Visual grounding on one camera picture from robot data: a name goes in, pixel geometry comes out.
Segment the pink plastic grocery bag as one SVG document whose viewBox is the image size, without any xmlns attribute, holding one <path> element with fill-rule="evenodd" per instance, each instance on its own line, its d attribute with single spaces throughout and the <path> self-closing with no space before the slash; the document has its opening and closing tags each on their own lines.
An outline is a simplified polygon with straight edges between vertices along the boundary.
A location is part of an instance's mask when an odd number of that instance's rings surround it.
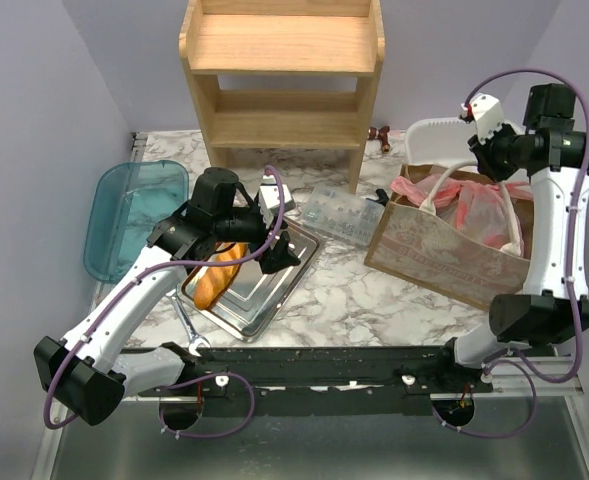
<svg viewBox="0 0 589 480">
<path fill-rule="evenodd" d="M 518 216 L 508 213 L 518 200 L 533 199 L 524 182 L 482 184 L 430 173 L 416 181 L 399 177 L 392 182 L 391 189 L 416 207 L 431 198 L 438 218 L 480 244 L 520 257 L 525 255 Z"/>
</svg>

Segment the brown burlap tote bag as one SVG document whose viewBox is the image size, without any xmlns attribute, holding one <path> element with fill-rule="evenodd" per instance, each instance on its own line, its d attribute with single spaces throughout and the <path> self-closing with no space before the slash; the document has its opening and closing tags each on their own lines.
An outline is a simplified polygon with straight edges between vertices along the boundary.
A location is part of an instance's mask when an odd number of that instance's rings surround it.
<svg viewBox="0 0 589 480">
<path fill-rule="evenodd" d="M 397 178 L 416 181 L 430 173 L 494 184 L 464 162 L 449 168 L 406 165 Z M 438 218 L 433 208 L 431 198 L 416 207 L 392 190 L 365 257 L 366 265 L 482 310 L 488 309 L 495 296 L 522 288 L 530 264 L 533 199 L 518 200 L 508 211 L 518 216 L 525 245 L 522 257 L 466 237 Z"/>
</svg>

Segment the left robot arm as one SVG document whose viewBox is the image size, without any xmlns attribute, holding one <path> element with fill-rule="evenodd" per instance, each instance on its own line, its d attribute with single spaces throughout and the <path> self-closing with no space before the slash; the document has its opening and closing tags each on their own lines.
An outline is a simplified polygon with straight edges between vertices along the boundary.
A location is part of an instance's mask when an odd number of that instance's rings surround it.
<svg viewBox="0 0 589 480">
<path fill-rule="evenodd" d="M 229 275 L 249 261 L 265 274 L 296 266 L 284 215 L 291 197 L 278 170 L 268 165 L 255 197 L 231 170 L 207 168 L 191 198 L 153 228 L 132 268 L 104 300 L 61 338 L 35 346 L 40 384 L 46 393 L 43 420 L 62 428 L 76 418 L 89 425 L 107 419 L 130 395 L 166 387 L 188 393 L 196 380 L 192 356 L 174 344 L 140 355 L 123 353 L 126 341 L 156 304 L 198 268 Z"/>
</svg>

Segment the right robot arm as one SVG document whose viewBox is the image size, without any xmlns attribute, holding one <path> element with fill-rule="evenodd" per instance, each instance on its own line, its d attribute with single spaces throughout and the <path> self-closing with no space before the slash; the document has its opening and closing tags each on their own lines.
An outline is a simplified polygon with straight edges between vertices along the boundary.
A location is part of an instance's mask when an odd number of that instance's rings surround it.
<svg viewBox="0 0 589 480">
<path fill-rule="evenodd" d="M 487 321 L 451 342 L 453 357 L 438 362 L 434 379 L 454 392 L 470 380 L 470 369 L 519 347 L 561 344 L 589 328 L 589 288 L 584 267 L 589 203 L 589 126 L 574 128 L 574 108 L 583 98 L 564 84 L 531 88 L 525 133 L 507 122 L 500 101 L 474 91 L 461 118 L 474 125 L 468 141 L 478 170 L 504 181 L 527 173 L 534 223 L 530 265 L 521 291 L 500 294 Z"/>
</svg>

